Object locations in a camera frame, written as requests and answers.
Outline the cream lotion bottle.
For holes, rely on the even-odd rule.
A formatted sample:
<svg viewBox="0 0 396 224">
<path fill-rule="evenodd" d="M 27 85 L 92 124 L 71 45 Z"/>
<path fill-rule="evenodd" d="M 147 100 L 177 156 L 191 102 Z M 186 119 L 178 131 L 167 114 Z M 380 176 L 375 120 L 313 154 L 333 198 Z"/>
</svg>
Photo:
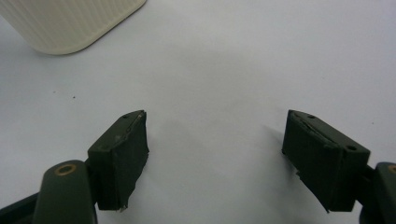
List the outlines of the cream lotion bottle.
<svg viewBox="0 0 396 224">
<path fill-rule="evenodd" d="M 65 55 L 87 48 L 147 0 L 0 0 L 2 16 L 35 50 Z"/>
</svg>

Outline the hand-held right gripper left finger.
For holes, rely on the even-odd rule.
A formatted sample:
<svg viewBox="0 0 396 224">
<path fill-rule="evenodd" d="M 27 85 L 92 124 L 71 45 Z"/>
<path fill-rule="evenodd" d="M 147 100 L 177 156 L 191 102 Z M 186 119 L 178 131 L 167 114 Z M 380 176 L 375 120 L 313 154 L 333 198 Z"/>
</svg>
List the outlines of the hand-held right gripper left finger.
<svg viewBox="0 0 396 224">
<path fill-rule="evenodd" d="M 101 210 L 123 210 L 149 157 L 147 113 L 137 110 L 118 118 L 88 149 Z"/>
</svg>

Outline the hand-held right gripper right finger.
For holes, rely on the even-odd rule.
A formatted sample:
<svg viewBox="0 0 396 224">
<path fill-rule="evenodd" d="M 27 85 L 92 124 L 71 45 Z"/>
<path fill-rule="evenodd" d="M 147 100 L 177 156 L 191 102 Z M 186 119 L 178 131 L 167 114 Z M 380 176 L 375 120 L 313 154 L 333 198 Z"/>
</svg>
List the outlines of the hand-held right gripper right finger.
<svg viewBox="0 0 396 224">
<path fill-rule="evenodd" d="M 288 112 L 282 153 L 327 211 L 350 212 L 370 151 L 323 120 Z"/>
</svg>

